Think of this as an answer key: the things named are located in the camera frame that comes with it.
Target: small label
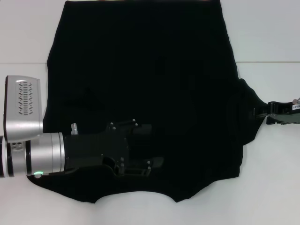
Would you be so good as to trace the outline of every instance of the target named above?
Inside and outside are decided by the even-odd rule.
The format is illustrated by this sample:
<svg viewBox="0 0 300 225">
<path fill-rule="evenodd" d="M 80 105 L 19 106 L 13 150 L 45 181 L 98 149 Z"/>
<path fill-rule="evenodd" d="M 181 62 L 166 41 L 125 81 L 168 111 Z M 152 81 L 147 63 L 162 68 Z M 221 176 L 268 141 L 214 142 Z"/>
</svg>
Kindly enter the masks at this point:
<svg viewBox="0 0 300 225">
<path fill-rule="evenodd" d="M 292 106 L 292 109 L 293 109 L 293 110 L 300 109 L 300 105 L 293 105 L 293 106 Z"/>
</svg>

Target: white surface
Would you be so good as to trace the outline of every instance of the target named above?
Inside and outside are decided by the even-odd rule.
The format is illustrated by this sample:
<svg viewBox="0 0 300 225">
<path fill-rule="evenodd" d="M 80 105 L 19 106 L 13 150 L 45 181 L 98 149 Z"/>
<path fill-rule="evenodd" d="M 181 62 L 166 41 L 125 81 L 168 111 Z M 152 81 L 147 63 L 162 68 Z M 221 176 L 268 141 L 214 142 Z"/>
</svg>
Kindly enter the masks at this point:
<svg viewBox="0 0 300 225">
<path fill-rule="evenodd" d="M 300 2 L 222 3 L 237 61 L 300 61 Z M 0 112 L 7 75 L 40 78 L 45 109 L 46 65 L 34 63 L 46 62 L 62 7 L 61 0 L 0 1 Z M 264 102 L 300 97 L 300 63 L 239 63 L 238 68 L 241 78 Z M 26 177 L 0 179 L 0 224 L 298 225 L 299 134 L 297 125 L 262 125 L 256 139 L 244 147 L 239 178 L 215 182 L 179 203 L 145 192 L 111 195 L 96 204 L 81 203 L 37 187 Z"/>
<path fill-rule="evenodd" d="M 65 0 L 1 0 L 0 62 L 45 63 Z M 221 0 L 236 61 L 300 61 L 299 0 Z"/>
</svg>

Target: white background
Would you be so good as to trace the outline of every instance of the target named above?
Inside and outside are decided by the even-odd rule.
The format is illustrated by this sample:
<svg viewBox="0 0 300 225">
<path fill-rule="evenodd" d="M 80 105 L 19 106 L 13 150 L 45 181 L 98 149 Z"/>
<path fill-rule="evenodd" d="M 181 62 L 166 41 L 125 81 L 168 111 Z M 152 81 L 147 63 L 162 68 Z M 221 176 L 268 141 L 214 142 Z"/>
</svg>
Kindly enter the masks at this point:
<svg viewBox="0 0 300 225">
<path fill-rule="evenodd" d="M 45 109 L 45 63 L 63 5 L 64 0 L 0 0 L 0 112 L 7 75 L 40 78 Z M 222 8 L 240 77 L 264 102 L 299 98 L 300 1 L 222 0 Z M 89 204 L 35 186 L 26 177 L 1 179 L 0 224 L 298 225 L 299 134 L 299 125 L 263 124 L 244 147 L 239 178 L 215 182 L 179 203 L 134 192 Z"/>
</svg>

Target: black t-shirt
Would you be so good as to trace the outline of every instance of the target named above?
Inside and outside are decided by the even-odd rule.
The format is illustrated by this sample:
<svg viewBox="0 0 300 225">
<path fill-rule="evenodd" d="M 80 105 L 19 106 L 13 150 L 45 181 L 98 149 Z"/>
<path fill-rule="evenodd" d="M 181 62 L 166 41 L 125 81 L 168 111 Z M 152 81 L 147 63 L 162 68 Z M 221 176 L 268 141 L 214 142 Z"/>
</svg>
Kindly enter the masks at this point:
<svg viewBox="0 0 300 225">
<path fill-rule="evenodd" d="M 109 121 L 152 124 L 151 151 L 163 156 L 148 178 L 105 168 L 29 178 L 85 202 L 129 191 L 181 201 L 237 177 L 243 145 L 265 106 L 238 78 L 220 1 L 66 2 L 48 59 L 44 133 L 99 133 Z"/>
</svg>

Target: green led light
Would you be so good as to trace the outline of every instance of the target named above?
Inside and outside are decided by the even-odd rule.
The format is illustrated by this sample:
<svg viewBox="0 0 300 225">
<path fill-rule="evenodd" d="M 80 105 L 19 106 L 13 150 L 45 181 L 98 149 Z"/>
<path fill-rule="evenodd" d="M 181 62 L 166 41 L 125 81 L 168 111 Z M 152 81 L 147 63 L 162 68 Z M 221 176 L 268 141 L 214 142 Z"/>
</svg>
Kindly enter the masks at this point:
<svg viewBox="0 0 300 225">
<path fill-rule="evenodd" d="M 35 172 L 33 175 L 37 175 L 37 174 L 43 174 L 44 172 L 42 172 L 42 171 L 37 171 L 37 172 Z"/>
</svg>

